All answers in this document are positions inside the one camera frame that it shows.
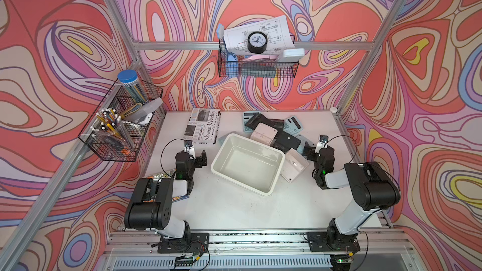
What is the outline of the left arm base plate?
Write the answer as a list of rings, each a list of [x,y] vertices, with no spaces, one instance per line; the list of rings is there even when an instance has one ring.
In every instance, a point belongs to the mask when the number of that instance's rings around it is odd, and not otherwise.
[[[208,250],[210,235],[208,233],[191,233],[189,237],[170,239],[161,237],[157,244],[160,254],[204,253]]]

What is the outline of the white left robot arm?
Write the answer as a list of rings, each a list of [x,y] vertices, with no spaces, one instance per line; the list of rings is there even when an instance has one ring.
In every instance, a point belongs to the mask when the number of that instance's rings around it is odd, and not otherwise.
[[[175,156],[175,164],[176,169],[169,178],[138,180],[124,216],[126,228],[154,231],[172,240],[190,239],[188,222],[173,213],[173,199],[192,193],[194,172],[207,165],[207,153],[202,151],[194,157],[180,151]]]

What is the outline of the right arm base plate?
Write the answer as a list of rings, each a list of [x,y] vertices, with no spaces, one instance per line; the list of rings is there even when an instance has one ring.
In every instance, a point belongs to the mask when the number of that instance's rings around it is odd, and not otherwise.
[[[360,251],[358,235],[342,235],[328,232],[307,232],[306,238],[311,252],[343,252]]]

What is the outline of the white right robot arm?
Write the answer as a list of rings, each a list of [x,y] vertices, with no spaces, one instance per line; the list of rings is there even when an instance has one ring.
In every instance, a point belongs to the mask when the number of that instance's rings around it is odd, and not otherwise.
[[[354,243],[360,227],[369,218],[396,204],[401,199],[400,188],[376,162],[346,163],[334,170],[335,150],[330,146],[307,150],[314,162],[313,179],[321,189],[349,187],[352,201],[342,214],[332,219],[327,228],[327,244],[335,250]]]

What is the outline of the cream plastic storage box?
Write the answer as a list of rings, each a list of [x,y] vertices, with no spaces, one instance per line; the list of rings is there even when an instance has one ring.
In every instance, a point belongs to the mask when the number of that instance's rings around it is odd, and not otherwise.
[[[261,196],[270,196],[285,162],[285,154],[238,134],[229,134],[210,169],[217,176]]]

